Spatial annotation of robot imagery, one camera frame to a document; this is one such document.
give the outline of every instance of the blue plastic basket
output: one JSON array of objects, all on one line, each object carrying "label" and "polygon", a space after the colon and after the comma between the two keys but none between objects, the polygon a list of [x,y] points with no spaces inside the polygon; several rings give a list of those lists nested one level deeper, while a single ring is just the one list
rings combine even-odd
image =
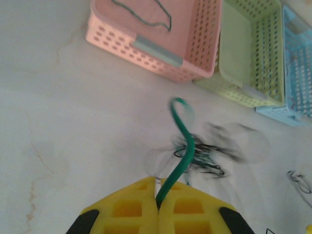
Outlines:
[{"label": "blue plastic basket", "polygon": [[285,106],[256,111],[291,126],[312,125],[312,28],[283,6]]}]

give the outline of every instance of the plastic basket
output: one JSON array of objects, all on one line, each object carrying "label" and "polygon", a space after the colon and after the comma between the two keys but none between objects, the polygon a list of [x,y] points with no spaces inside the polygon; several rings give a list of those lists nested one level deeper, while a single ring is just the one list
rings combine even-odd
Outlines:
[{"label": "plastic basket", "polygon": [[[168,22],[154,0],[120,0],[148,22]],[[172,29],[150,27],[112,0],[92,0],[86,39],[174,82],[214,73],[222,0],[160,0]]]},{"label": "plastic basket", "polygon": [[225,0],[219,64],[195,81],[248,107],[283,105],[282,8],[277,0]]},{"label": "plastic basket", "polygon": [[285,106],[256,111],[291,126],[312,125],[312,28],[283,6]]}]

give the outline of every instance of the small object on floor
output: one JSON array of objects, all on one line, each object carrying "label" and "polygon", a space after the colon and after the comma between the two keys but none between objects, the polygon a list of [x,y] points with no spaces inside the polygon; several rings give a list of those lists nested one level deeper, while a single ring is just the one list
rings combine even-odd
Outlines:
[{"label": "small object on floor", "polygon": [[311,183],[301,173],[297,173],[294,170],[287,172],[287,178],[294,186],[302,200],[312,209],[312,204],[305,198],[304,194],[311,195]]}]

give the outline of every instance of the yellow foam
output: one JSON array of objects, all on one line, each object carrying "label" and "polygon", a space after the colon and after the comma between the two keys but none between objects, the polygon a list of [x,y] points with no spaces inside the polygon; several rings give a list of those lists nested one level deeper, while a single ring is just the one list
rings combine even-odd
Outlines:
[{"label": "yellow foam", "polygon": [[177,182],[158,213],[154,192],[148,177],[84,209],[99,211],[90,234],[231,234],[219,213],[230,204]]}]

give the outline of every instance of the black foam corner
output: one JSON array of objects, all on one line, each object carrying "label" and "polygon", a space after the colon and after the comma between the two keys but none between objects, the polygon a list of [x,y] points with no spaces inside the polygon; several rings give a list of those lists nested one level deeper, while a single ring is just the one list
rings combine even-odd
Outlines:
[{"label": "black foam corner", "polygon": [[98,210],[90,210],[79,215],[66,234],[89,234],[98,214]]},{"label": "black foam corner", "polygon": [[219,212],[232,234],[254,234],[251,227],[239,212],[221,207]]}]

